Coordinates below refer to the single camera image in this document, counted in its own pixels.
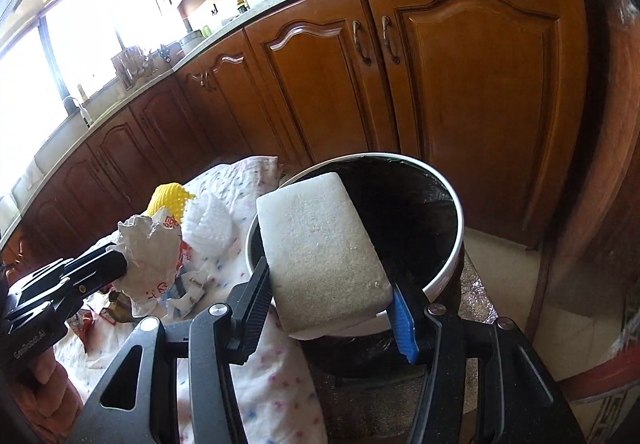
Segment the white sponge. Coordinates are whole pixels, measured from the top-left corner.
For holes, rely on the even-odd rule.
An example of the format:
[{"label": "white sponge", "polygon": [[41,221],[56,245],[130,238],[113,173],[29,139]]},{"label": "white sponge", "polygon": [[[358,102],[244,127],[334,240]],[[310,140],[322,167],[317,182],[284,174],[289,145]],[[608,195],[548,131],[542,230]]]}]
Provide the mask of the white sponge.
[{"label": "white sponge", "polygon": [[257,209],[273,297],[289,336],[318,338],[386,309],[391,284],[337,173],[263,195]]}]

